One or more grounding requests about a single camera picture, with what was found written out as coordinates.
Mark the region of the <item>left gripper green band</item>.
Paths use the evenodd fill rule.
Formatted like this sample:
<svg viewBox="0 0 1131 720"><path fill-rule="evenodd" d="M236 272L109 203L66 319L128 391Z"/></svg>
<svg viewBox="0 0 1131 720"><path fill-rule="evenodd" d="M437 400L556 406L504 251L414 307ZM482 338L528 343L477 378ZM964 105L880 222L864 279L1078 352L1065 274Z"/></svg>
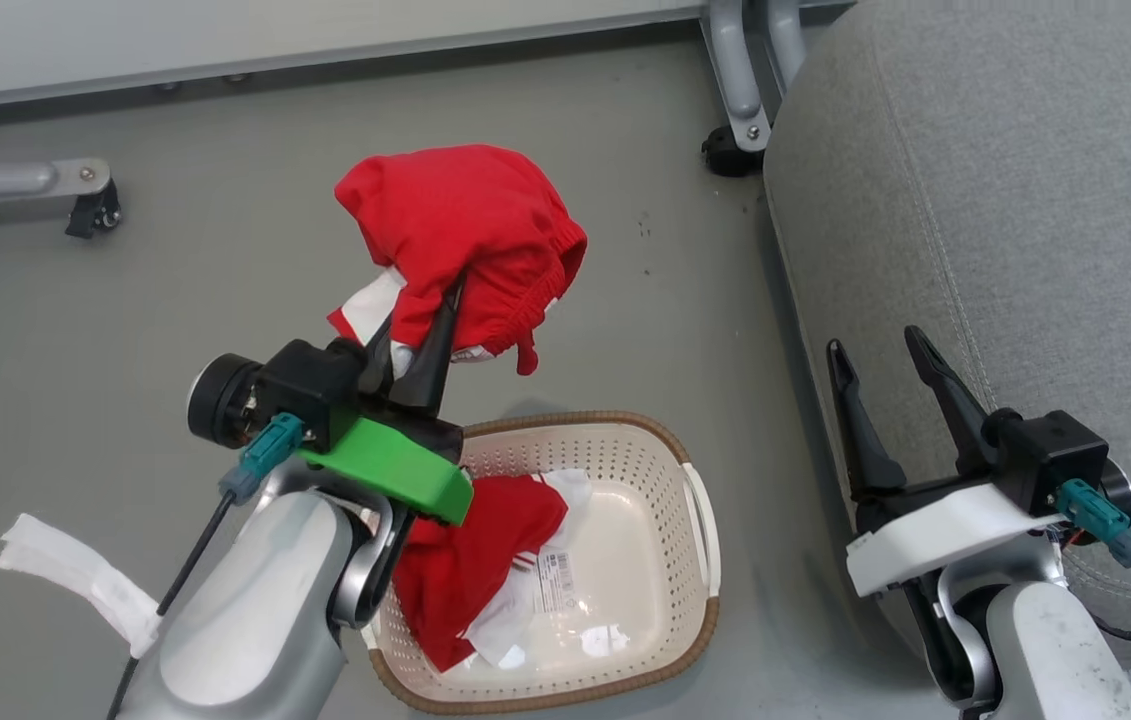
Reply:
<svg viewBox="0 0 1131 720"><path fill-rule="evenodd" d="M461 524L472 480L461 469L463 430L440 418L465 281L443 293L428 336L397 370L392 311L360 345L294 340L259 363L223 354L187 397L187 428L238 452L219 492L242 505L292 457L359 484L423 518Z"/></svg>

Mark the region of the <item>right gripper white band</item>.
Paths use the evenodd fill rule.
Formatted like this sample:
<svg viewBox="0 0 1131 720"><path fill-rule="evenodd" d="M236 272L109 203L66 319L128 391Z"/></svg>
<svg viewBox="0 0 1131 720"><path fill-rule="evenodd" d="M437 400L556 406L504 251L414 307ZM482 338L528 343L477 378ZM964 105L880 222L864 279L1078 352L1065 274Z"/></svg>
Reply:
<svg viewBox="0 0 1131 720"><path fill-rule="evenodd" d="M987 420L995 450L982 437L984 407L918 326L905 327L918 378L934 393L952 437L959 474L907 486L903 466L884 450L861 398L860 378L843 342L827 342L851 500L890 497L891 519L847 548L861 597L884 592L959 559L1046 529L1081 530L1104 543L1131 527L1131 480L1110 443L1063 411L1024 419L1012 411Z"/></svg>

